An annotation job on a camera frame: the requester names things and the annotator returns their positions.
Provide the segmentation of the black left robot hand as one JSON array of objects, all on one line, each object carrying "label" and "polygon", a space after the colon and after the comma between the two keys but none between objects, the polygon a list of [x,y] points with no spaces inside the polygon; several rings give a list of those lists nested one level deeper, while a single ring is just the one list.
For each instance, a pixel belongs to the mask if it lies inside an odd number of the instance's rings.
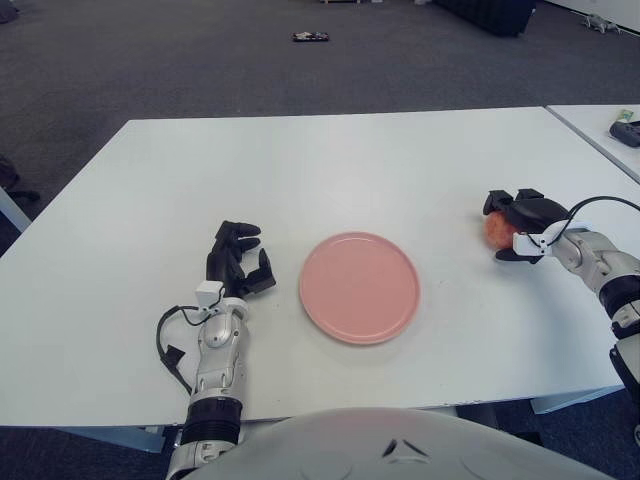
[{"label": "black left robot hand", "polygon": [[258,254],[258,268],[246,274],[241,267],[243,254],[260,245],[261,229],[253,224],[223,221],[206,259],[206,279],[220,281],[225,297],[244,299],[276,285],[271,263],[264,248]]}]

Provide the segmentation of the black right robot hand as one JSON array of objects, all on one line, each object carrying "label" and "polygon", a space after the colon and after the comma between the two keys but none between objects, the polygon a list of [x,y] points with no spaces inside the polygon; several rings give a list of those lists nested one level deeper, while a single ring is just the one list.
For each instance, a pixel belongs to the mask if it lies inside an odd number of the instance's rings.
[{"label": "black right robot hand", "polygon": [[504,190],[489,192],[484,206],[484,234],[499,261],[537,263],[550,253],[555,224],[564,225],[569,212],[534,189],[513,197]]}]

